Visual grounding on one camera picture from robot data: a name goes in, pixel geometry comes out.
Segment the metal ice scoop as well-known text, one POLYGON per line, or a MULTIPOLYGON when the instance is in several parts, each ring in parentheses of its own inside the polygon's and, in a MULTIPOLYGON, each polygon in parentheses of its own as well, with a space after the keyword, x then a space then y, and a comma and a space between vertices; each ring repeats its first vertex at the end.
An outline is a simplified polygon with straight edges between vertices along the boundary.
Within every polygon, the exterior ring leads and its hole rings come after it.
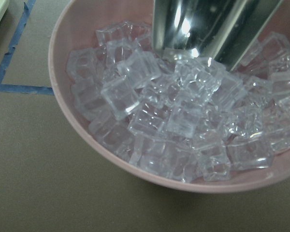
POLYGON ((280 0, 156 0, 152 48, 168 61, 208 57, 231 71, 280 0))

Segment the pile of clear ice cubes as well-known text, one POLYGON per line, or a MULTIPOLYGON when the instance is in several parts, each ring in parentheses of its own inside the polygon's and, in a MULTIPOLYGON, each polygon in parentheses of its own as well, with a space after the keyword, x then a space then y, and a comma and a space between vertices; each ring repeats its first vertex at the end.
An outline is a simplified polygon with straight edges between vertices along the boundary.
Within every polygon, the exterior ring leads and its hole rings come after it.
POLYGON ((89 134, 125 162, 181 181, 226 181, 290 149, 290 55, 269 65, 287 79, 230 73, 210 58, 169 63, 151 29, 124 21, 96 31, 97 47, 69 53, 76 110, 89 134))

